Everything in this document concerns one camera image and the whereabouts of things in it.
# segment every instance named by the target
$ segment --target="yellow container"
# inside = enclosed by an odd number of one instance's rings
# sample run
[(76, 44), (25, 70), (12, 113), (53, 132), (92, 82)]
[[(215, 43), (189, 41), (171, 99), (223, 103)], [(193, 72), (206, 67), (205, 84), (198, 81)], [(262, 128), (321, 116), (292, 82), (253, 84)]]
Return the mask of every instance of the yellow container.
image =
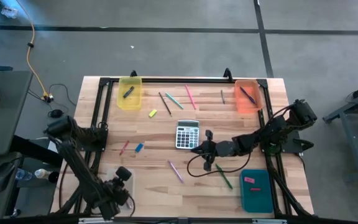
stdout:
[[(124, 98), (131, 87), (134, 90)], [(117, 106), (123, 110), (140, 110), (142, 107), (142, 78), (122, 77), (118, 82)]]

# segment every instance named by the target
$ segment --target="calculator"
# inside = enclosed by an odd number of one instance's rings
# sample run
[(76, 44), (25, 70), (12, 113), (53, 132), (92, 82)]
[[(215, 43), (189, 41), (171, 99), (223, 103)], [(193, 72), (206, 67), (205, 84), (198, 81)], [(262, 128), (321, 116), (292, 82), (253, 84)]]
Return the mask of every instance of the calculator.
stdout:
[(193, 149), (198, 146), (200, 133), (199, 122), (193, 120), (179, 120), (177, 125), (177, 149)]

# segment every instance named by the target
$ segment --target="red pencil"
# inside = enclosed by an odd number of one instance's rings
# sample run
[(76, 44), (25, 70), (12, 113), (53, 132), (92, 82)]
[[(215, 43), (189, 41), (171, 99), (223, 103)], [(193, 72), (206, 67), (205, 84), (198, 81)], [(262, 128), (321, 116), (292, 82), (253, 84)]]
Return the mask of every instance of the red pencil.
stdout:
[(127, 140), (127, 142), (125, 142), (124, 147), (121, 149), (121, 152), (119, 152), (119, 155), (121, 156), (121, 154), (125, 151), (125, 148), (127, 147), (127, 145), (129, 144), (129, 140)]

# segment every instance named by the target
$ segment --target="computer mouse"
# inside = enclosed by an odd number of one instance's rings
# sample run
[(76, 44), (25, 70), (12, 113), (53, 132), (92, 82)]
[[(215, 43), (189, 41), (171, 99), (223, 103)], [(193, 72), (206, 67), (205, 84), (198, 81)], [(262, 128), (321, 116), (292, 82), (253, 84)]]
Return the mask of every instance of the computer mouse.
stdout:
[(12, 162), (5, 162), (0, 165), (0, 192), (6, 189), (15, 165)]

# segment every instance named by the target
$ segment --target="orange container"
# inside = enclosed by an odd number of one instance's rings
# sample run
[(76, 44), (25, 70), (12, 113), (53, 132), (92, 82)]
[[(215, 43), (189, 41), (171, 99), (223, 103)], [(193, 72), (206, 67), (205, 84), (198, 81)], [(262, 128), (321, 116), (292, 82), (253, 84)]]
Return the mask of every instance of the orange container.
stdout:
[[(256, 105), (250, 101), (248, 96), (240, 89), (240, 86), (255, 100)], [(239, 113), (256, 113), (263, 107), (259, 84), (256, 80), (237, 80), (234, 84), (234, 95), (236, 96), (236, 106)]]

